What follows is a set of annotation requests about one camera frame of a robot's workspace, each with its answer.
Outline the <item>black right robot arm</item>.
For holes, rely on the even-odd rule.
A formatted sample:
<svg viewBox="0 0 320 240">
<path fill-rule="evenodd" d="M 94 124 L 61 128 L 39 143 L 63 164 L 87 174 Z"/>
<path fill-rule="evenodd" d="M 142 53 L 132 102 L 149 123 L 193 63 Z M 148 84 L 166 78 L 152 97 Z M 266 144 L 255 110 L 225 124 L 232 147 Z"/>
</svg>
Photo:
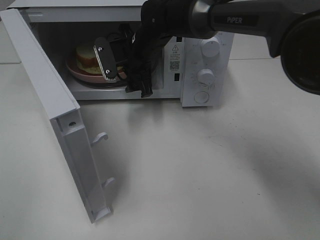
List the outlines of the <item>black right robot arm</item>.
<svg viewBox="0 0 320 240">
<path fill-rule="evenodd" d="M 261 36 L 290 81 L 320 93 L 320 3 L 317 0 L 147 0 L 128 36 L 126 91 L 152 95 L 150 63 L 172 37 L 210 39 L 217 32 Z"/>
</svg>

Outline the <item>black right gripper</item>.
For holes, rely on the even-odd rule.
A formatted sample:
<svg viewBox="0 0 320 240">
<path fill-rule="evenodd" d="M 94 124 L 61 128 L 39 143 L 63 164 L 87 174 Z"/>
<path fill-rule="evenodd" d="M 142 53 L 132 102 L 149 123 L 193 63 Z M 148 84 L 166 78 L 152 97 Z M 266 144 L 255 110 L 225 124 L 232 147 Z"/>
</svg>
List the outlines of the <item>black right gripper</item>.
<svg viewBox="0 0 320 240">
<path fill-rule="evenodd" d="M 165 34 L 152 26 L 140 25 L 133 31 L 130 24 L 121 23 L 119 38 L 110 42 L 115 61 L 128 76 L 127 93 L 140 91 L 141 98 L 150 97 L 152 90 L 152 62 L 162 54 Z"/>
</svg>

